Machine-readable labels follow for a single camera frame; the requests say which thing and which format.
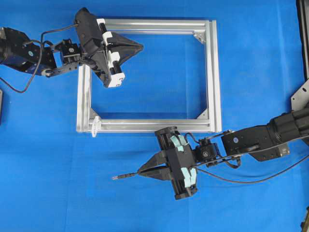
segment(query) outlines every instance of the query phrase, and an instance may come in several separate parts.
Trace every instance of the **wire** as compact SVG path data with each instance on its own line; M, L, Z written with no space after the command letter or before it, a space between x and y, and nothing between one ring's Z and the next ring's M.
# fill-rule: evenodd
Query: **wire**
M290 167L284 169L283 171L278 172L277 174L271 175L271 176L269 176L269 177L267 177L267 178L264 178L264 179L261 179L261 180L254 180L254 181L237 181L237 180L229 180L229 179L225 179L225 178L223 178L223 177L217 176L217 175L215 175L215 174L212 174L212 173L210 173L210 172L207 172L207 171L205 171L205 170L202 170L202 169L199 169L199 168L196 168L196 169L199 170L199 171L201 171L201 172L204 172L204 173L206 173L206 174L208 174L208 175L210 175L210 176L216 177L216 178L218 178L218 179L220 179L220 180L223 180L223 181L226 181L226 182L230 182L230 183L235 183L235 184L258 184L258 183L262 183L262 182L264 182L264 181L270 180L270 179L272 179L272 178L274 178L274 177L276 177L276 176L278 176L278 175L281 175L281 174L285 173L286 171L292 169L293 167L295 167L296 165L300 164L301 162L303 162L304 160L306 160L306 159L308 159L308 158L309 158L309 155L305 156L305 157L302 158L300 161L298 161L298 162L296 162L295 164L293 164L292 166L290 166Z
M6 82L6 81L5 81L3 78L1 78L1 77L0 77L0 80L1 80L4 84L6 84L9 88L11 88L12 90L14 90L14 91L17 92L17 93L24 93L24 92L26 92L27 89L28 89L28 87L29 87L29 85L30 85L30 83L32 82L32 80L33 80L35 74L37 73L37 71L38 71L38 69L39 69L39 65L41 64L44 44L45 44L45 43L46 43L46 44L51 43L51 42L49 42L49 41L44 41L44 42L43 42L44 35L45 35L45 34L48 34L48 33L52 33L52 32L68 30L68 29L70 29L70 28L76 27L77 25L78 25L78 24L73 24L73 25L70 25L70 26L65 27L65 28L60 28L60 29L56 29L56 30L48 30L48 31L45 31L45 32L43 32L43 33L41 34L41 41L38 41L38 40L30 40L30 41L27 41L27 42L25 43L25 44L39 43L39 44L40 44L40 56L39 56L38 63L37 63L37 65L36 65L36 67L35 67L35 70L34 70L34 72L33 72L32 76L31 76L31 78L28 80L28 82L27 82L27 84L26 84L26 86L25 86L25 88L24 88L23 90L18 90L18 89L16 89L16 88L14 88L13 86L11 86L8 82Z
M228 162L228 161L225 161L225 163L226 163L230 168L237 169L237 168L239 168L239 167L241 166L241 159L240 159L240 157L237 158L237 165L234 165L234 164L232 164L232 163L230 163L230 162Z
M186 141L188 142L187 140L187 136L190 135L190 137L193 139L194 142L196 142L197 144L199 144L199 142L195 139L194 135L191 133L191 132L188 132L184 135L184 138L186 139Z

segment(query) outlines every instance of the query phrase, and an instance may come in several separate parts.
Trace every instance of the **aluminum frame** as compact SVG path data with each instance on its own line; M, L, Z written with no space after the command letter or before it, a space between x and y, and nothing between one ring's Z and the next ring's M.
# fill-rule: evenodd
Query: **aluminum frame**
M153 20L98 19L107 30L125 34L193 35L205 47L207 106L197 119L103 119L91 108L91 69L79 68L77 123L78 132L153 132L177 126L181 132L220 132L221 96L216 21L209 20Z

